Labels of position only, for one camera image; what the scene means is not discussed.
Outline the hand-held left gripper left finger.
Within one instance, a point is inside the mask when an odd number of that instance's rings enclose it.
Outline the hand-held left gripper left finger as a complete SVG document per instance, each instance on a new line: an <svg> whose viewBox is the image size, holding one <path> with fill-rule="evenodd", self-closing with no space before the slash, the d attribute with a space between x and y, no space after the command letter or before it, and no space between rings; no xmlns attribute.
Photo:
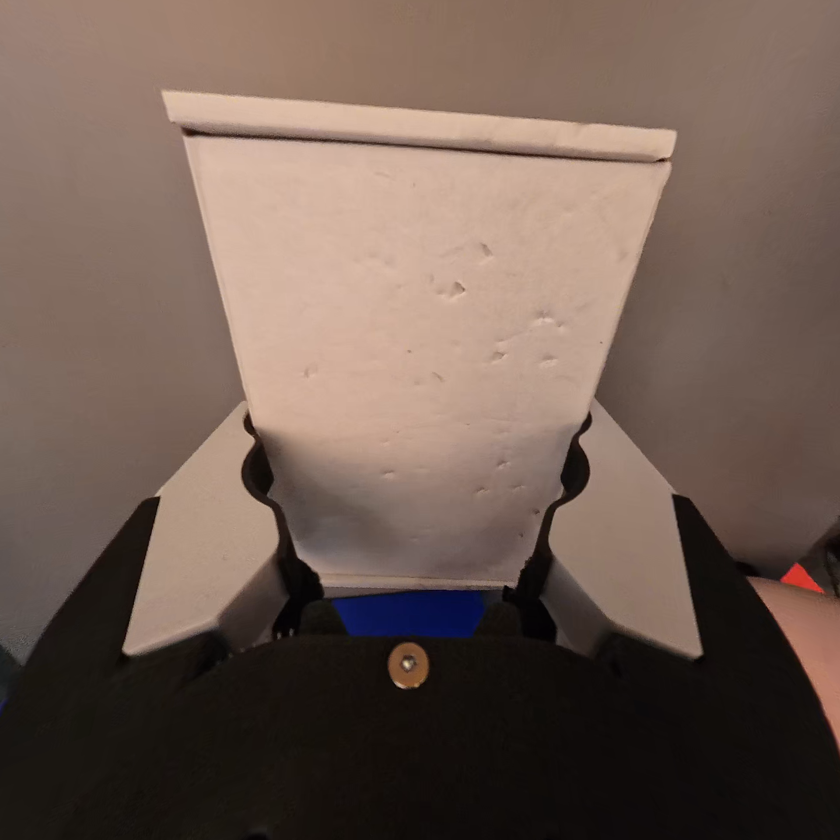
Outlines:
<svg viewBox="0 0 840 840"><path fill-rule="evenodd" d="M233 652L270 640L289 601L288 531L241 402L158 491L122 651L149 655L212 634Z"/></svg>

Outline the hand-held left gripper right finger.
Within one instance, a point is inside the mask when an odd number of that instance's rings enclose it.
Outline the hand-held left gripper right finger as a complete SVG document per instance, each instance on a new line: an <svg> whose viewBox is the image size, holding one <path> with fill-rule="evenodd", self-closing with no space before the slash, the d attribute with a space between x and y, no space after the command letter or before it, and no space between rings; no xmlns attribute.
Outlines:
<svg viewBox="0 0 840 840"><path fill-rule="evenodd" d="M597 401L591 416L580 439L589 478L555 509L545 539L549 569L539 598L556 643L592 656L615 633L698 659L674 489Z"/></svg>

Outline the blue plastic bin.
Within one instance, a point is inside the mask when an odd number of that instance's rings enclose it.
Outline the blue plastic bin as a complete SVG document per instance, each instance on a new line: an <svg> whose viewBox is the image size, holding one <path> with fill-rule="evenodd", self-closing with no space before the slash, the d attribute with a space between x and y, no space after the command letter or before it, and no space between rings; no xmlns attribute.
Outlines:
<svg viewBox="0 0 840 840"><path fill-rule="evenodd" d="M471 637L484 615L474 591L411 591L334 598L332 604L355 637Z"/></svg>

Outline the white cardboard mailer box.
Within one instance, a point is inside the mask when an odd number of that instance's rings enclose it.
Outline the white cardboard mailer box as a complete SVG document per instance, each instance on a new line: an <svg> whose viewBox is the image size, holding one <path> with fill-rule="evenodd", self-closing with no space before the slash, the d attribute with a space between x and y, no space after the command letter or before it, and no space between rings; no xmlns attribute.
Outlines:
<svg viewBox="0 0 840 840"><path fill-rule="evenodd" d="M161 95L298 556L325 576L513 580L677 132Z"/></svg>

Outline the person's right forearm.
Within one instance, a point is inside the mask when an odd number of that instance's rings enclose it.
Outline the person's right forearm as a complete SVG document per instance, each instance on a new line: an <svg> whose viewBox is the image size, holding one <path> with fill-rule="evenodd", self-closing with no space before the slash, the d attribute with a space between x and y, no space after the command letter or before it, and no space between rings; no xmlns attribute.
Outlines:
<svg viewBox="0 0 840 840"><path fill-rule="evenodd" d="M768 607L815 689L826 719L839 740L839 601L759 577L749 578Z"/></svg>

